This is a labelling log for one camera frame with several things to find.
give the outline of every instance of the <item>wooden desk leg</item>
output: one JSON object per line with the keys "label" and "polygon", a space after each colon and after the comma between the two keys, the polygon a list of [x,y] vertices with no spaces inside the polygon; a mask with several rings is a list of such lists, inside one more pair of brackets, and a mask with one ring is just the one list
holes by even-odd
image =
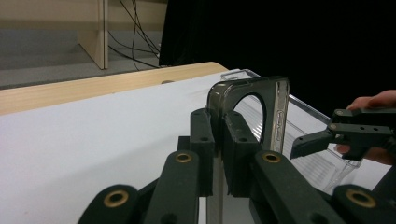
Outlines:
{"label": "wooden desk leg", "polygon": [[78,31],[78,43],[87,51],[100,69],[108,68],[107,15],[108,0],[97,0],[98,30]]}

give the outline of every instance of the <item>human hand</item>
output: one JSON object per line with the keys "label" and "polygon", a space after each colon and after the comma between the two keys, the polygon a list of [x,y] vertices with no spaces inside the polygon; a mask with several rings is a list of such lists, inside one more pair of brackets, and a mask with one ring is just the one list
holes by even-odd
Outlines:
{"label": "human hand", "polygon": [[[352,104],[346,109],[354,110],[358,108],[396,108],[396,90],[382,91],[375,96],[361,96],[356,98]],[[349,151],[349,146],[337,145],[334,148],[337,152],[344,154]],[[372,147],[369,149],[364,157],[367,160],[377,161],[386,165],[392,165],[396,163],[394,158],[387,150],[381,147]]]}

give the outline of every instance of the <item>transparent plastic container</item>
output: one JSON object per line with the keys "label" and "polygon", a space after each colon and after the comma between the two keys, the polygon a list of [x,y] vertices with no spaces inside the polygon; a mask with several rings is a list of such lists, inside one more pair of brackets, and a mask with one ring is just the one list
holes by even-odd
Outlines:
{"label": "transparent plastic container", "polygon": [[[232,71],[221,76],[221,80],[256,77],[248,70]],[[260,139],[262,132],[262,106],[254,96],[247,96],[234,109],[241,113],[253,134]],[[282,153],[290,157],[293,141],[308,133],[325,130],[330,118],[315,108],[290,95]],[[346,161],[329,144],[327,150],[309,156],[290,160],[294,167],[316,189],[332,195],[334,187],[341,184],[346,176],[359,168],[361,161]]]}

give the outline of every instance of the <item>black backdrop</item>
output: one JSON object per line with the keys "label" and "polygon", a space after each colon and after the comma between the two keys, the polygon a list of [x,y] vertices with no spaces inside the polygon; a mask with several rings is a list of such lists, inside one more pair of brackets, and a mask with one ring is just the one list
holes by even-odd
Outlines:
{"label": "black backdrop", "polygon": [[285,76],[291,94],[330,116],[358,96],[396,89],[390,2],[169,0],[160,64]]}

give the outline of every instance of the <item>gray floor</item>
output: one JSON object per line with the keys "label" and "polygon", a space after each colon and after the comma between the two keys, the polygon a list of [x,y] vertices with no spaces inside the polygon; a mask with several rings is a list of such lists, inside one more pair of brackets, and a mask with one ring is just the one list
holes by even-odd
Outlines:
{"label": "gray floor", "polygon": [[[136,49],[150,51],[141,35],[134,39],[133,32],[110,33],[125,46],[131,47],[134,43]],[[145,34],[147,41],[159,49],[162,33]],[[118,44],[111,35],[108,44],[132,56],[132,51]],[[134,51],[134,58],[143,63],[134,63],[112,49],[108,52],[108,69],[102,70],[78,43],[76,31],[0,30],[0,90],[159,67],[158,54],[152,52]]]}

